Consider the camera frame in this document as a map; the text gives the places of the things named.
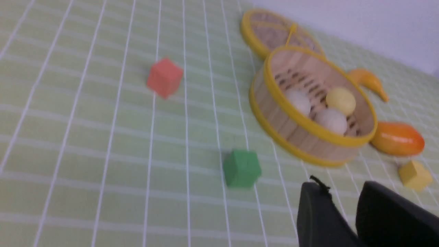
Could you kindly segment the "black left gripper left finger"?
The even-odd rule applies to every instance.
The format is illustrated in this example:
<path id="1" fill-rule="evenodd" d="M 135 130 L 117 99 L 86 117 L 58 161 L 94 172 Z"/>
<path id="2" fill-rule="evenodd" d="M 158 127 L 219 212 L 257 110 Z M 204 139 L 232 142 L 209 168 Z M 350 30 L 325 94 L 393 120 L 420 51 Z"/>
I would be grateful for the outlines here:
<path id="1" fill-rule="evenodd" d="M 300 247 L 363 247 L 336 208 L 330 187 L 315 176 L 301 185 L 297 215 Z"/>

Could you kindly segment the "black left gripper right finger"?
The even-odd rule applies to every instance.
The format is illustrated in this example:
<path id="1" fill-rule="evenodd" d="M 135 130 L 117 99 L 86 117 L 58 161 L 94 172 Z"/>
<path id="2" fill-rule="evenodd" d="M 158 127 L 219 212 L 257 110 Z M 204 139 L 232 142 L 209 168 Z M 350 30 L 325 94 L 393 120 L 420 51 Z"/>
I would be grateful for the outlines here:
<path id="1" fill-rule="evenodd" d="M 375 181 L 363 185 L 355 226 L 369 247 L 439 245 L 439 218 Z"/>

